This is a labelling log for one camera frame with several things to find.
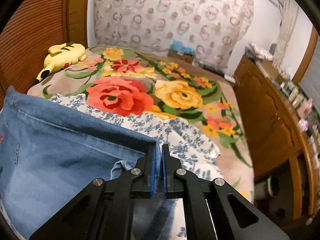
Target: floral blanket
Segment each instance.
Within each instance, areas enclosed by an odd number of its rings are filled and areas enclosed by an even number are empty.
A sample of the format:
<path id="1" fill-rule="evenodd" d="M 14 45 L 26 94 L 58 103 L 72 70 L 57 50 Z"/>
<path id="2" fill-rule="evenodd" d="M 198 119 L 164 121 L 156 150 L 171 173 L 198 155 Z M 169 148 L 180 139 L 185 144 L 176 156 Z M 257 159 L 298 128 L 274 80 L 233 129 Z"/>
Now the floral blanket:
<path id="1" fill-rule="evenodd" d="M 122 116 L 152 113 L 181 117 L 220 148 L 225 180 L 253 202 L 253 169 L 232 87 L 221 77 L 186 62 L 119 47 L 87 49 L 87 59 L 50 75 L 28 94 L 84 93 L 87 104 Z"/>

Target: white wall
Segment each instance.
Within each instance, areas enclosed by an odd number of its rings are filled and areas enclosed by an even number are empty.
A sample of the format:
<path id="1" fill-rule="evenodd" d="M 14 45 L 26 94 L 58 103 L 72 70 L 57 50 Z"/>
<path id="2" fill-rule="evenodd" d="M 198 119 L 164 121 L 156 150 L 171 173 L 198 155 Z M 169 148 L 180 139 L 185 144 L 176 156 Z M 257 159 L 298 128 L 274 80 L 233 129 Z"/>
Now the white wall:
<path id="1" fill-rule="evenodd" d="M 252 24 L 245 36 L 235 45 L 228 62 L 228 69 L 235 71 L 245 47 L 249 41 L 269 50 L 272 43 L 277 42 L 281 14 L 277 1 L 254 0 L 254 15 Z"/>
<path id="2" fill-rule="evenodd" d="M 307 50 L 312 27 L 313 25 L 308 16 L 299 8 L 296 25 L 294 26 L 281 64 L 281 67 L 287 70 L 291 78 L 296 73 Z"/>
<path id="3" fill-rule="evenodd" d="M 94 35 L 94 18 L 93 18 L 94 0 L 88 0 L 87 8 L 87 40 L 88 47 L 97 45 L 96 37 Z"/>

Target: cardboard box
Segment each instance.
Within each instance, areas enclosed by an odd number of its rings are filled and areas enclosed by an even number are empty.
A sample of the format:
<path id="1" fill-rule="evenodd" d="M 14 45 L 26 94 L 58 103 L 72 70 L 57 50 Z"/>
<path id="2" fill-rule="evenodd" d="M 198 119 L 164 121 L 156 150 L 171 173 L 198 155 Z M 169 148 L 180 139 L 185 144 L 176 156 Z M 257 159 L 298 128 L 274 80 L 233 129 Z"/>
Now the cardboard box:
<path id="1" fill-rule="evenodd" d="M 195 55 L 186 54 L 186 53 L 183 53 L 182 51 L 177 51 L 177 50 L 172 50 L 172 49 L 169 50 L 168 56 L 180 59 L 180 60 L 187 62 L 187 63 L 190 63 L 190 64 L 193 62 L 193 60 L 195 58 Z"/>

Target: wooden door frame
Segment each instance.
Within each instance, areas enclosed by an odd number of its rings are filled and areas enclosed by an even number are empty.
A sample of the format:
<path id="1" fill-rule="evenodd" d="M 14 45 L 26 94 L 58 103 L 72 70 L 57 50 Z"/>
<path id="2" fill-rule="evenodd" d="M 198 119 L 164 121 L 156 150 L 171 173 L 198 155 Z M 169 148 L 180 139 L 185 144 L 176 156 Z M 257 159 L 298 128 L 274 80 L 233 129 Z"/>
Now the wooden door frame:
<path id="1" fill-rule="evenodd" d="M 88 0 L 65 0 L 67 41 L 88 47 L 87 8 Z"/>
<path id="2" fill-rule="evenodd" d="M 311 35 L 310 35 L 310 40 L 309 40 L 309 44 L 307 47 L 307 50 L 302 58 L 302 61 L 300 63 L 300 66 L 298 68 L 298 70 L 296 71 L 295 75 L 292 78 L 292 82 L 295 85 L 298 85 L 298 83 L 301 81 L 301 79 L 303 78 L 304 74 L 307 71 L 307 68 L 311 62 L 313 53 L 315 52 L 316 49 L 316 45 L 318 42 L 318 37 L 319 34 L 316 30 L 316 28 L 312 27 L 312 31 L 311 31 Z"/>

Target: wooden cabinet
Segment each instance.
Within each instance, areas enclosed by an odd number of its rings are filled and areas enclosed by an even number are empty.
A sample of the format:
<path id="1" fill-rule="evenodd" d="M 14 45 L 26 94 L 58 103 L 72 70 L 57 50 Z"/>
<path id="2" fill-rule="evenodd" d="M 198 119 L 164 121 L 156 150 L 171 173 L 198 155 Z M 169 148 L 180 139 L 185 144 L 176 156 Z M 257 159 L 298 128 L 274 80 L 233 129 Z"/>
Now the wooden cabinet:
<path id="1" fill-rule="evenodd" d="M 301 143 L 279 93 L 253 62 L 243 57 L 235 78 L 254 174 L 259 178 L 297 155 Z"/>
<path id="2" fill-rule="evenodd" d="M 294 199 L 292 220 L 306 221 L 316 211 L 319 171 L 308 139 L 297 125 L 299 118 L 296 111 L 271 81 L 262 75 L 255 63 L 246 57 L 242 58 L 234 77 L 234 90 L 255 180 L 272 175 L 276 167 L 289 163 Z M 304 188 L 308 188 L 309 192 L 302 190 L 298 158 L 304 158 L 307 166 L 308 186 Z"/>

